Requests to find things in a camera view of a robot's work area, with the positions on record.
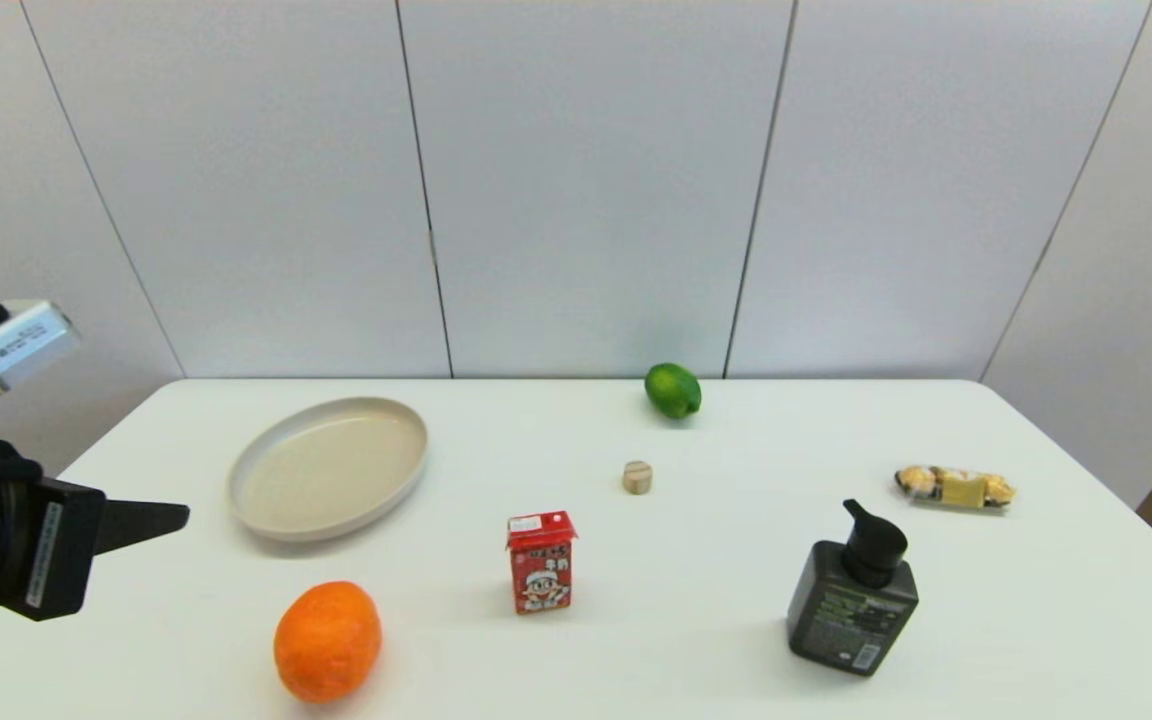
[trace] plate rim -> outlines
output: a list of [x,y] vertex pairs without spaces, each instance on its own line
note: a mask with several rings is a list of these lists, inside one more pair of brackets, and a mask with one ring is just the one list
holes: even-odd
[[[305,432],[305,430],[314,429],[316,425],[324,424],[326,420],[332,420],[332,415],[339,407],[340,409],[347,409],[348,406],[387,406],[391,409],[397,410],[399,415],[406,415],[407,419],[415,420],[415,427],[419,430],[420,434],[420,454],[417,456],[415,464],[411,465],[411,469],[408,470],[407,477],[380,502],[371,505],[365,510],[354,511],[347,520],[334,521],[334,523],[326,525],[287,530],[265,526],[249,520],[243,513],[241,505],[238,505],[236,491],[243,486],[243,483],[247,483],[252,464],[262,455],[268,454],[270,450],[279,446],[288,435]],[[227,473],[227,478],[225,478],[225,502],[229,506],[230,515],[243,528],[257,536],[278,539],[279,541],[323,541],[323,539],[355,532],[355,530],[376,523],[377,520],[389,514],[389,510],[393,510],[404,498],[411,495],[411,492],[416,488],[417,480],[424,473],[427,455],[429,425],[426,425],[425,418],[422,418],[420,414],[417,414],[412,407],[394,400],[394,397],[334,397],[334,400],[319,402],[319,404],[302,407],[295,414],[275,420],[274,424],[268,425],[262,432],[257,433],[238,452],[237,457],[229,465],[229,472]]]

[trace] white table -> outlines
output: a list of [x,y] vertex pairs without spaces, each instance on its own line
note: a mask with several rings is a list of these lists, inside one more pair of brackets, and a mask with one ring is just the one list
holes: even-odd
[[[1152,530],[1000,397],[970,382],[705,382],[682,424],[628,381],[183,381],[65,479],[187,502],[183,532],[96,560],[88,606],[0,611],[0,717],[1152,717]],[[333,397],[424,415],[429,469],[388,518],[314,547],[228,518],[229,464]],[[620,486],[628,460],[650,495]],[[914,462],[1005,473],[1009,514],[911,506]],[[910,539],[922,602],[872,679],[791,655],[809,547],[856,497]],[[505,520],[568,510],[569,611],[517,617]],[[279,684],[271,639],[310,585],[355,579],[385,647],[326,708]]]

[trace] sticker label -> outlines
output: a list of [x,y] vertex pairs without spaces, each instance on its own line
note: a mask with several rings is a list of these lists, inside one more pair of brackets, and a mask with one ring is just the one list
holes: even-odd
[[29,343],[38,338],[44,338],[47,334],[47,328],[44,327],[41,323],[31,323],[25,327],[20,328],[17,334],[13,338],[7,338],[3,344],[0,344],[0,357],[6,357],[13,355],[20,350],[23,350]]
[[525,518],[509,520],[509,532],[525,533],[529,530],[540,529],[540,515],[529,515]]
[[515,611],[548,611],[571,605],[571,544],[552,544],[516,553],[513,560]]
[[24,602],[29,607],[41,607],[41,593],[46,592],[47,573],[51,571],[51,551],[56,546],[60,515],[63,511],[65,507],[60,502],[48,502],[47,510],[41,516],[38,550],[33,552],[33,570],[29,574],[29,590],[24,596]]
[[869,670],[869,666],[874,664],[878,659],[878,653],[882,651],[882,647],[877,646],[877,644],[865,644],[861,647],[861,652],[856,655],[856,661],[851,664],[856,670]]

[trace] red juice box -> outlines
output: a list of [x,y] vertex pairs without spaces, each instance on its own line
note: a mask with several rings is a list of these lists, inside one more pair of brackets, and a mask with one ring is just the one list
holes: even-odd
[[513,569],[513,608],[518,615],[571,605],[576,537],[567,511],[509,518],[506,548]]

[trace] barcode label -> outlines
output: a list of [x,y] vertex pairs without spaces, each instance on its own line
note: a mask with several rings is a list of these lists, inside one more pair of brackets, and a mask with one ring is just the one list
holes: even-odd
[[540,515],[530,515],[526,518],[513,518],[509,520],[509,532],[511,533],[525,533],[530,530],[540,529]]
[[51,551],[56,546],[56,533],[60,530],[60,514],[65,511],[60,502],[48,502],[47,510],[41,516],[41,530],[38,532],[38,550],[33,552],[33,570],[29,574],[29,585],[24,602],[29,607],[41,607],[41,593],[47,591],[47,574],[51,571]]
[[29,342],[38,340],[38,338],[44,338],[47,334],[47,328],[41,323],[33,323],[32,325],[26,325],[24,328],[20,329],[15,338],[13,338],[3,347],[0,347],[0,357],[6,357],[13,355],[17,350],[22,350],[24,346]]
[[864,647],[861,647],[861,652],[856,653],[856,661],[851,666],[856,670],[869,670],[869,666],[873,665],[874,660],[878,660],[879,651],[882,651],[882,649],[878,647],[877,644],[865,644]]

